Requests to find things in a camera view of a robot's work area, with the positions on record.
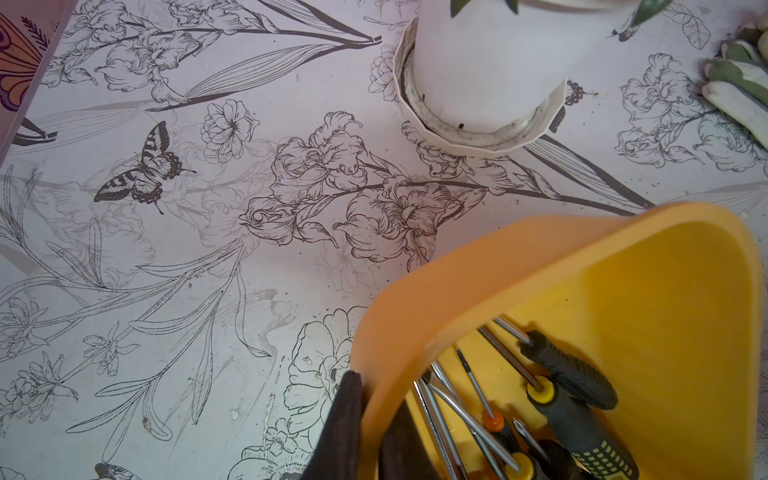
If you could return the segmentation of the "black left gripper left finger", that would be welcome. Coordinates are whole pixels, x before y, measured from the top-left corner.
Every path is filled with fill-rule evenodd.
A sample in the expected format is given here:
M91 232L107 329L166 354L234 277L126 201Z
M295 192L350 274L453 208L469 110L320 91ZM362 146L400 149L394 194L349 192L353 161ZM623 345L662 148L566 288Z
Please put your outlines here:
M362 409L361 376L347 371L341 378L318 444L301 480L357 478Z

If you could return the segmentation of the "yellow plastic storage tray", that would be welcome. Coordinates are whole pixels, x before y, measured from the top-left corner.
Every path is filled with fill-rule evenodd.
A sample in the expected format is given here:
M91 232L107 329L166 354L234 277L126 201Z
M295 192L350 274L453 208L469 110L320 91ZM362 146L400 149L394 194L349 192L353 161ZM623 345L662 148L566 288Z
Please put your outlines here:
M626 218L536 216L417 268L362 318L359 475L413 382L459 344L488 394L545 424L477 328L499 314L598 368L618 393L608 426L644 479L749 479L756 447L763 274L745 224L677 203Z

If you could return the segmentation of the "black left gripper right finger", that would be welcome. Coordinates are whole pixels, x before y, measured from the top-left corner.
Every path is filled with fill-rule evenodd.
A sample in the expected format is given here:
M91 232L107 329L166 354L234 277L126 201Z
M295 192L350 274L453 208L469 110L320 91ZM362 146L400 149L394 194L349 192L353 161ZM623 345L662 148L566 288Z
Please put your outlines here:
M430 460L413 417L403 401L387 431L379 450L378 478L381 480L439 479Z

